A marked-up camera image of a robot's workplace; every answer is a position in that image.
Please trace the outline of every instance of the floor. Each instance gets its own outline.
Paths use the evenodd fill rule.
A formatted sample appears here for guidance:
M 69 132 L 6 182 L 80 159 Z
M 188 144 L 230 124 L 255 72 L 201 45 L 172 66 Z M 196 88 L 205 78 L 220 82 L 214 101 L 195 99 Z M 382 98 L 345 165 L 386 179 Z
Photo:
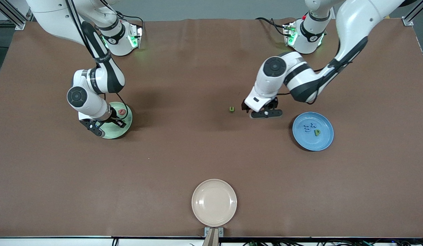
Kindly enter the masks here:
M 27 12 L 25 0 L 10 0 L 21 12 Z M 145 21 L 176 21 L 183 19 L 255 19 L 257 17 L 285 18 L 301 17 L 307 12 L 303 0 L 123 0 L 113 5 L 126 15 L 136 15 Z M 406 15 L 414 4 L 398 8 L 390 16 Z M 423 50 L 423 11 L 413 20 L 418 41 Z M 13 28 L 0 28 L 0 46 L 8 47 L 13 37 Z M 0 48 L 0 68 L 7 49 Z

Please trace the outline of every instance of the beige plate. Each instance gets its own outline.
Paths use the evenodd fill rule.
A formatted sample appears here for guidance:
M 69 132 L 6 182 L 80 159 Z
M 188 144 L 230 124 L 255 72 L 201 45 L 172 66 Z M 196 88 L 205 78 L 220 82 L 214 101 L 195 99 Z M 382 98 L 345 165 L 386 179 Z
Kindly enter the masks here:
M 236 212 L 237 198 L 233 188 L 220 179 L 209 179 L 196 187 L 192 209 L 201 223 L 217 227 L 229 222 Z

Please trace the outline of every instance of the table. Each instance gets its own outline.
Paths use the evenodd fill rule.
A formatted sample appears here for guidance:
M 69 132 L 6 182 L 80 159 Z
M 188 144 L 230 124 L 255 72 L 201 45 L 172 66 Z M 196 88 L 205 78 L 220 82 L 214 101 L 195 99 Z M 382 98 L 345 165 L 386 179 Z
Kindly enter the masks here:
M 334 22 L 327 31 L 304 56 L 313 69 L 337 51 Z M 314 105 L 283 96 L 283 117 L 250 119 L 240 103 L 261 63 L 287 50 L 258 20 L 146 23 L 141 49 L 114 57 L 132 127 L 106 140 L 66 101 L 91 57 L 28 22 L 0 73 L 0 236 L 201 235 L 191 195 L 211 178 L 238 197 L 226 236 L 423 236 L 423 57 L 413 29 L 383 20 Z M 291 137 L 307 111 L 335 128 L 325 151 Z

